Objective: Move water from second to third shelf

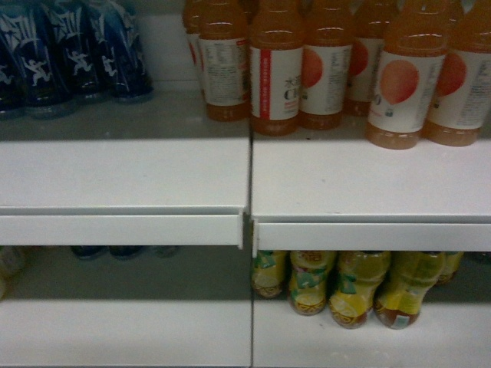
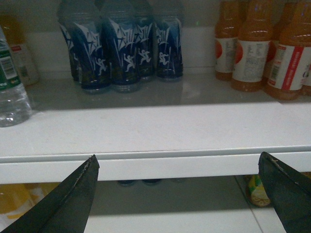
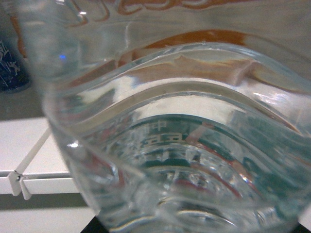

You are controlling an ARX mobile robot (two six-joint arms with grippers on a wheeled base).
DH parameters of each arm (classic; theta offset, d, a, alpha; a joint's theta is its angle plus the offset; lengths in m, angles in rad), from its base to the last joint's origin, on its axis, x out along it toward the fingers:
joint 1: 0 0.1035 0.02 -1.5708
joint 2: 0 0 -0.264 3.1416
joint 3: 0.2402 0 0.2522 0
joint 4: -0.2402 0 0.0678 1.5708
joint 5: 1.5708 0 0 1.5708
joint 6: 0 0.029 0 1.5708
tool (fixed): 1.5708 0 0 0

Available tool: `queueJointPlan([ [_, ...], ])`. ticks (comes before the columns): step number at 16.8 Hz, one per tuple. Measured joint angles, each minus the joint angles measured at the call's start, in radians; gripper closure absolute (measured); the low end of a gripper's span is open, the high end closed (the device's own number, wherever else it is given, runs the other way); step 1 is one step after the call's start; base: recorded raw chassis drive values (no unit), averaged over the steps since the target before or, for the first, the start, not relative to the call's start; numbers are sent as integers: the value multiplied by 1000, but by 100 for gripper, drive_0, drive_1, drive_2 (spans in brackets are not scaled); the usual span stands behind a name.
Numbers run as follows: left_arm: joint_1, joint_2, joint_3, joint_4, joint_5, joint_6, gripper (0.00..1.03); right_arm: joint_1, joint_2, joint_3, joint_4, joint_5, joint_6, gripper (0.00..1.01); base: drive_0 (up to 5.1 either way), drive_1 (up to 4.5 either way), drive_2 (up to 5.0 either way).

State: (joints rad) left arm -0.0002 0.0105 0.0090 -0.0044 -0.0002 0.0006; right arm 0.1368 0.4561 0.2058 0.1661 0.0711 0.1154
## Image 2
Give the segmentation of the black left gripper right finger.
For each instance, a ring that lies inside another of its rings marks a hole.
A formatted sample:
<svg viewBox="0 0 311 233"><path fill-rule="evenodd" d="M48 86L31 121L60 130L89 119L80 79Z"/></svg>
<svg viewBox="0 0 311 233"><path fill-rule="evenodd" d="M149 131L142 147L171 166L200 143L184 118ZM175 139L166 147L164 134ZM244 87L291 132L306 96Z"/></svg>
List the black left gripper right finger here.
<svg viewBox="0 0 311 233"><path fill-rule="evenodd" d="M311 231L311 179L267 152L259 157L259 176L287 233Z"/></svg>

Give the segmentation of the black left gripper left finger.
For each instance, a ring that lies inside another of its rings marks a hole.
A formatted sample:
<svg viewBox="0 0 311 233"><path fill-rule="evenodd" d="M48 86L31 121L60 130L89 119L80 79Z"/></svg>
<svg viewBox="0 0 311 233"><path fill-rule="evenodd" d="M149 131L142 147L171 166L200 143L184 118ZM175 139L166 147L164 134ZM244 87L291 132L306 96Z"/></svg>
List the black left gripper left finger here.
<svg viewBox="0 0 311 233"><path fill-rule="evenodd" d="M92 155L3 233L83 233L95 197L99 162Z"/></svg>

